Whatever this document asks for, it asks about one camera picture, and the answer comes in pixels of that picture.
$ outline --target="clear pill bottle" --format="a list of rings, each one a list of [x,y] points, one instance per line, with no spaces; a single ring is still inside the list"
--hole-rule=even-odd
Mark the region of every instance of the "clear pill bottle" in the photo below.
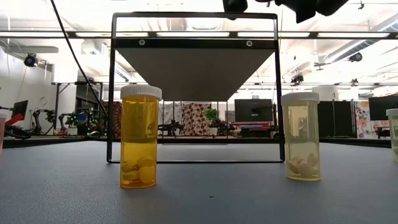
[[[138,189],[156,184],[157,115],[160,88],[129,85],[121,88],[122,131],[120,187]]]
[[[386,110],[390,123],[391,148],[394,162],[398,162],[398,109]]]
[[[320,180],[318,104],[314,92],[282,96],[287,177]]]

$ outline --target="gray fabric panel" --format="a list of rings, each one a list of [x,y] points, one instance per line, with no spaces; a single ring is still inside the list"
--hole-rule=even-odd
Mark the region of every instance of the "gray fabric panel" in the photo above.
[[[319,182],[287,179],[285,164],[159,164],[155,187],[123,190],[119,165],[106,163],[105,147],[80,142],[5,149],[0,223],[398,222],[398,163],[389,149],[321,144]],[[209,158],[211,149],[217,151],[200,147]]]
[[[118,49],[165,101],[227,101],[269,49]]]

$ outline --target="table surface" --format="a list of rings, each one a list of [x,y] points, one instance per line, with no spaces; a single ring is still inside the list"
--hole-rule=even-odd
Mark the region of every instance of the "table surface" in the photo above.
[[[301,182],[285,164],[159,164],[156,186],[124,190],[104,142],[5,149],[0,223],[398,223],[391,150],[321,144],[321,165],[321,181]]]

